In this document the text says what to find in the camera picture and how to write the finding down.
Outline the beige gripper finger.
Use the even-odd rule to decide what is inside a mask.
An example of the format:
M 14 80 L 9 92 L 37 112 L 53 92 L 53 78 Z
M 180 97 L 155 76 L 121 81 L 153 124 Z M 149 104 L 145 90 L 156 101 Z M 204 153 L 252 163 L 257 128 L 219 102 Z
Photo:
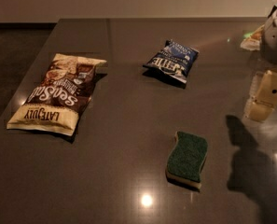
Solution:
M 256 95 L 249 95 L 244 108 L 244 115 L 258 122 L 265 121 L 277 107 L 277 66 L 263 73 Z
M 263 72 L 256 72 L 252 78 L 249 95 L 251 97 L 254 97 L 256 95 L 256 92 L 258 91 L 258 88 L 260 86 L 261 80 L 264 76 Z

